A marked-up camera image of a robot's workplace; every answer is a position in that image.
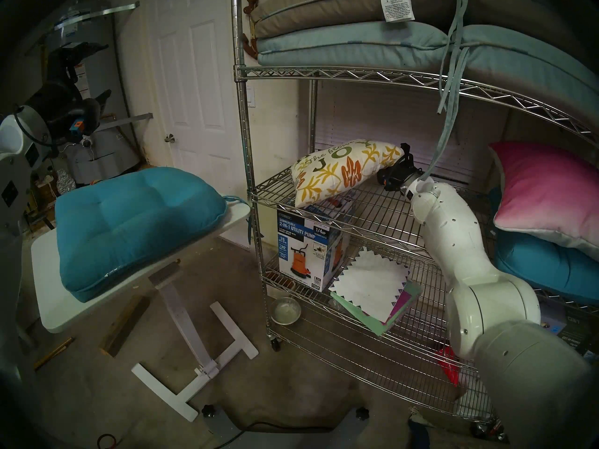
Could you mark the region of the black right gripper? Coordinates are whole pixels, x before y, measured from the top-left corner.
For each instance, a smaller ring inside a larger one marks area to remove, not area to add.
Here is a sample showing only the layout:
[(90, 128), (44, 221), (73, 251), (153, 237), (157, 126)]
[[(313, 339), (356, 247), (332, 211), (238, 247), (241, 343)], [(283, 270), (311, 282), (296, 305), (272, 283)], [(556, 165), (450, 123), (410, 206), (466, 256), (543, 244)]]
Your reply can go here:
[(406, 192), (411, 183), (424, 172), (415, 167), (413, 155), (405, 154), (390, 167), (377, 172), (377, 182), (388, 192)]

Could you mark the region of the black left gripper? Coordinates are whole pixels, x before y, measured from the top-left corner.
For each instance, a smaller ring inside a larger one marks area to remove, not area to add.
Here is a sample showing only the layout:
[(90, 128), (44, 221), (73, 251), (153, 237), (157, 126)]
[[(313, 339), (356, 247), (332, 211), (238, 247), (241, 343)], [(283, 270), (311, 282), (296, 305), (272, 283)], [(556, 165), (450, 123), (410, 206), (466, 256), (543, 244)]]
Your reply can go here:
[[(83, 42), (77, 45), (77, 61), (95, 55), (109, 47), (108, 44)], [(34, 93), (25, 106), (39, 114), (48, 128), (51, 143), (64, 143), (89, 136), (99, 126), (102, 107), (112, 94), (111, 89), (95, 98), (82, 98), (72, 82), (47, 80)]]

